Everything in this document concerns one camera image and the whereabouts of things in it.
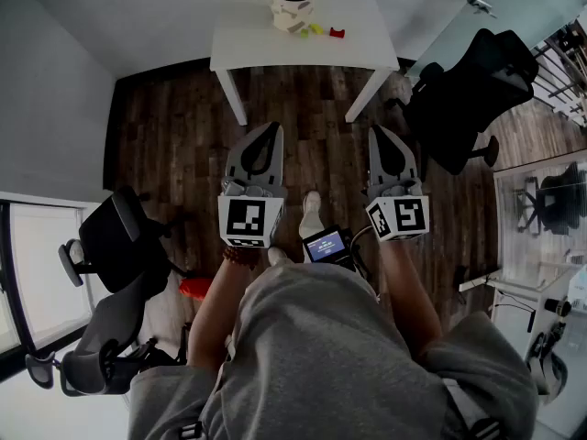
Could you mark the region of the glass door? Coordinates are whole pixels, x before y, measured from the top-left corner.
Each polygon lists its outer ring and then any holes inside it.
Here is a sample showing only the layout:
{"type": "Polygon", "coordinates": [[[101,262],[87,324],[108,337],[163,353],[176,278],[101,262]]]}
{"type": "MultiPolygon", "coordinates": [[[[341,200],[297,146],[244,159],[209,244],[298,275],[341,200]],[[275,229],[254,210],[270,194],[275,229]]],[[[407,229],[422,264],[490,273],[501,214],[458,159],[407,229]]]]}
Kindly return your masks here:
{"type": "Polygon", "coordinates": [[[511,29],[530,49],[580,15],[587,0],[483,0],[493,6],[494,19],[474,14],[465,0],[460,11],[407,72],[417,78],[430,62],[452,68],[482,28],[498,34],[511,29]]]}

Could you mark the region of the grey sweatshirt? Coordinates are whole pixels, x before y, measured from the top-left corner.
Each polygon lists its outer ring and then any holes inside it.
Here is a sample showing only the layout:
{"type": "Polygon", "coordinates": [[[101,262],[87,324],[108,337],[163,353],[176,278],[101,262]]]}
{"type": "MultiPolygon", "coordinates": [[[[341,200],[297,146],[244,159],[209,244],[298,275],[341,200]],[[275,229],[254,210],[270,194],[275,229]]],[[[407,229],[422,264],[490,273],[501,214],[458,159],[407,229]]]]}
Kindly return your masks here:
{"type": "Polygon", "coordinates": [[[531,440],[537,390],[474,313],[413,359],[369,284],[281,265],[246,290],[218,371],[156,367],[131,383],[128,440],[531,440]]]}

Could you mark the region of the black high-back office chair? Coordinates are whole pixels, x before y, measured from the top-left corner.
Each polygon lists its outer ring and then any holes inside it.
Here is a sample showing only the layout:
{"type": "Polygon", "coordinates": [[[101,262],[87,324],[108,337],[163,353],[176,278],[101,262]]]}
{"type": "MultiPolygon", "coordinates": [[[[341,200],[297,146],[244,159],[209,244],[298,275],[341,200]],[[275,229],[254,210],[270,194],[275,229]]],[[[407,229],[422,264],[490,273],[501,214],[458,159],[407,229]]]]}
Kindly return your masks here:
{"type": "Polygon", "coordinates": [[[402,106],[406,124],[425,157],[452,175],[470,159],[492,166],[499,142],[491,137],[476,149],[478,136],[497,117],[534,97],[538,63],[512,30],[498,34],[482,28],[462,58],[449,70],[429,63],[412,96],[402,106]]]}

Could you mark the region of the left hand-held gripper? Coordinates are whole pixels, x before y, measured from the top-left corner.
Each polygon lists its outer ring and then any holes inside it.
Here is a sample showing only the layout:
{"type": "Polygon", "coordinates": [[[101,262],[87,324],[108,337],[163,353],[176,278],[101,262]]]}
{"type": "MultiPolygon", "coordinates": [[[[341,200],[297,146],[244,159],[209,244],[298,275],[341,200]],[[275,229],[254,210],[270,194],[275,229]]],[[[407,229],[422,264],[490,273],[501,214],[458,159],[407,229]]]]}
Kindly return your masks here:
{"type": "Polygon", "coordinates": [[[282,218],[283,128],[273,121],[250,130],[227,157],[217,197],[219,233],[235,248],[269,248],[282,218]]]}

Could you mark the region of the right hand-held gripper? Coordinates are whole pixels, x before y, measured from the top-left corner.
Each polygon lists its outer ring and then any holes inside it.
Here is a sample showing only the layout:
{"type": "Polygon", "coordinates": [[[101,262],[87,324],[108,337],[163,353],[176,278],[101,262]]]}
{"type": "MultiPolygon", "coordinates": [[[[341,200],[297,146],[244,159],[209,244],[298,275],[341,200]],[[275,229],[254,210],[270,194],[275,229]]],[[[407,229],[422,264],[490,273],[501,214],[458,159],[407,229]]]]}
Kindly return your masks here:
{"type": "Polygon", "coordinates": [[[428,233],[429,198],[423,194],[422,183],[417,179],[412,150],[391,130],[372,125],[369,157],[372,185],[399,181],[375,193],[366,207],[378,241],[406,240],[428,233]]]}

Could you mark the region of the person's right forearm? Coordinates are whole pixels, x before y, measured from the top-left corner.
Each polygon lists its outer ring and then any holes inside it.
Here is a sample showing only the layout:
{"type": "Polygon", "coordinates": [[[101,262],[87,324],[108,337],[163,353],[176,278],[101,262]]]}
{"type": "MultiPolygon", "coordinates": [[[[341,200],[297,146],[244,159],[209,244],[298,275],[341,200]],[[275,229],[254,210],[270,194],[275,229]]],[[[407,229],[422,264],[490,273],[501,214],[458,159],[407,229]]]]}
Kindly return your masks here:
{"type": "Polygon", "coordinates": [[[380,254],[395,325],[418,359],[442,337],[441,322],[404,242],[382,242],[380,254]]]}

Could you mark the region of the glass panel white frame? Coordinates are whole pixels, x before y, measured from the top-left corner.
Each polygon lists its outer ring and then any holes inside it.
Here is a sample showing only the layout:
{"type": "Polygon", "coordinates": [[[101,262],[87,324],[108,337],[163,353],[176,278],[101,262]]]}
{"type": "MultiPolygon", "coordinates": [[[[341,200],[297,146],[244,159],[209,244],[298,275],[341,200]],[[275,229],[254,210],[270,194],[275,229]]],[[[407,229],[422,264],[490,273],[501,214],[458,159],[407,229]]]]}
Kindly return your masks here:
{"type": "Polygon", "coordinates": [[[544,286],[587,264],[587,149],[493,175],[504,281],[544,286]]]}

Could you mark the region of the white table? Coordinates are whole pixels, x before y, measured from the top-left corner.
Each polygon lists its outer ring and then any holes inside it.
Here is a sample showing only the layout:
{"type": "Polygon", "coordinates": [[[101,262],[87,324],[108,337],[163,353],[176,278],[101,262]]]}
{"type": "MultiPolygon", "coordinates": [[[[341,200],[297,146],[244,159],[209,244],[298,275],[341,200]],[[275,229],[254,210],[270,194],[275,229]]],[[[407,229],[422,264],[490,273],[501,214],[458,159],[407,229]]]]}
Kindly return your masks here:
{"type": "Polygon", "coordinates": [[[241,126],[248,123],[233,71],[265,66],[339,66],[372,70],[345,114],[352,123],[392,72],[400,69],[393,43],[375,0],[316,0],[313,23],[324,33],[308,38],[272,24],[262,0],[222,0],[212,42],[210,70],[220,81],[241,126]],[[332,38],[329,30],[345,30],[332,38]]]}

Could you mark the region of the small black screen device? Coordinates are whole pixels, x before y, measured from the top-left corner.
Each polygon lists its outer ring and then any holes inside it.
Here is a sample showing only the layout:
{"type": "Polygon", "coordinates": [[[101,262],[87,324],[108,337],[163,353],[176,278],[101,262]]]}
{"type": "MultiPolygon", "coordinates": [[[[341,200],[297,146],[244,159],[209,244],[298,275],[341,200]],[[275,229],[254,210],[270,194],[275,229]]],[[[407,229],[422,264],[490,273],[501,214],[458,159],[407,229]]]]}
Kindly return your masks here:
{"type": "Polygon", "coordinates": [[[313,263],[343,265],[351,258],[350,241],[339,225],[333,225],[303,239],[307,256],[313,263]]]}

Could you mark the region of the white patterned storage bucket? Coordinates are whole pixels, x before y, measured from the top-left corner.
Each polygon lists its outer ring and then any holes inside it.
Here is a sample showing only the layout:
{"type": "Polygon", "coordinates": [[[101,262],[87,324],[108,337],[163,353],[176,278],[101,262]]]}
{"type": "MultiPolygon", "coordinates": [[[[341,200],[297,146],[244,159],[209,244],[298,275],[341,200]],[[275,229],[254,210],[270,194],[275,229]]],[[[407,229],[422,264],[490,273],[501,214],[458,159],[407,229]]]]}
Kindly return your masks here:
{"type": "Polygon", "coordinates": [[[273,25],[288,33],[306,28],[313,11],[314,0],[271,0],[273,25]]]}

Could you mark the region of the red object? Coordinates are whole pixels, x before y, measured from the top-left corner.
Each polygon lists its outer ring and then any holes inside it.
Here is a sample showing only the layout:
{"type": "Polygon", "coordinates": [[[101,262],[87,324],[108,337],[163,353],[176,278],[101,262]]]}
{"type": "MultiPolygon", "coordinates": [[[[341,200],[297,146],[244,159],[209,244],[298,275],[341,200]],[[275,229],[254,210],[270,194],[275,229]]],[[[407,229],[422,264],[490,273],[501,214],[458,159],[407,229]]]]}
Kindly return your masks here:
{"type": "Polygon", "coordinates": [[[179,286],[179,291],[182,295],[201,302],[205,298],[212,281],[213,280],[211,278],[182,279],[179,286]]]}

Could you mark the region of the window with black frame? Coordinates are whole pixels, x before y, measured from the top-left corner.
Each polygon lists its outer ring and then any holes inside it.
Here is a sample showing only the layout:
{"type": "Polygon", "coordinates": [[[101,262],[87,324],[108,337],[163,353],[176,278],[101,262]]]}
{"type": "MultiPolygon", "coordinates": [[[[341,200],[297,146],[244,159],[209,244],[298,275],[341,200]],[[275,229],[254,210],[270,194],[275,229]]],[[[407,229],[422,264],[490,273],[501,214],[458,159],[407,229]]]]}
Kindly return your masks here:
{"type": "Polygon", "coordinates": [[[25,356],[46,357],[77,341],[91,316],[58,256],[78,237],[82,210],[0,199],[0,383],[25,369],[25,356]]]}

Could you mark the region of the black metal railing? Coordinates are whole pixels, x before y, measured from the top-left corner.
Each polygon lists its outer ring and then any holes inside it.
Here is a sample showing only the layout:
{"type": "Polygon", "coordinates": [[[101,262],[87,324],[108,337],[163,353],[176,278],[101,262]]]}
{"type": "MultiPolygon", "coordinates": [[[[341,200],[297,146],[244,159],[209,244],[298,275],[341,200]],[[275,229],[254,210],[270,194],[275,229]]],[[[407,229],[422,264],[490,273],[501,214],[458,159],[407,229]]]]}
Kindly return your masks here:
{"type": "Polygon", "coordinates": [[[538,43],[535,98],[587,132],[587,20],[577,17],[538,43]]]}

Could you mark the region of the person's left forearm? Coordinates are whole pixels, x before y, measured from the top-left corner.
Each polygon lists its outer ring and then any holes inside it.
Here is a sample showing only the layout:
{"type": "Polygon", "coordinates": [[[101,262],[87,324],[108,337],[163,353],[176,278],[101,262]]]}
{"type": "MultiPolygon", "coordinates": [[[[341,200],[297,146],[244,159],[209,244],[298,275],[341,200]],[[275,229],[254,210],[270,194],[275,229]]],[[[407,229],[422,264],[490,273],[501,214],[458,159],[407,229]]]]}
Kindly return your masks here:
{"type": "Polygon", "coordinates": [[[227,247],[224,259],[192,322],[187,344],[187,365],[218,371],[227,357],[240,301],[251,283],[260,250],[227,247]]]}

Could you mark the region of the white shoe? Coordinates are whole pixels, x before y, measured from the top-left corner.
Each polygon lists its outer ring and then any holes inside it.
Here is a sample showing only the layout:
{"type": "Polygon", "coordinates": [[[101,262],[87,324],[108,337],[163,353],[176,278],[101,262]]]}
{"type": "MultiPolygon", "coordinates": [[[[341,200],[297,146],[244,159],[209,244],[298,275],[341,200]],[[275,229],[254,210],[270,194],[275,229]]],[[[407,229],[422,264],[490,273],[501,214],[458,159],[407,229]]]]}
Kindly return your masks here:
{"type": "Polygon", "coordinates": [[[320,219],[321,196],[317,191],[310,191],[304,198],[303,217],[299,225],[301,238],[308,238],[324,229],[320,219]]]}
{"type": "Polygon", "coordinates": [[[267,257],[269,264],[272,267],[278,265],[288,265],[293,264],[294,262],[287,256],[287,254],[278,247],[270,247],[267,250],[267,257]]]}

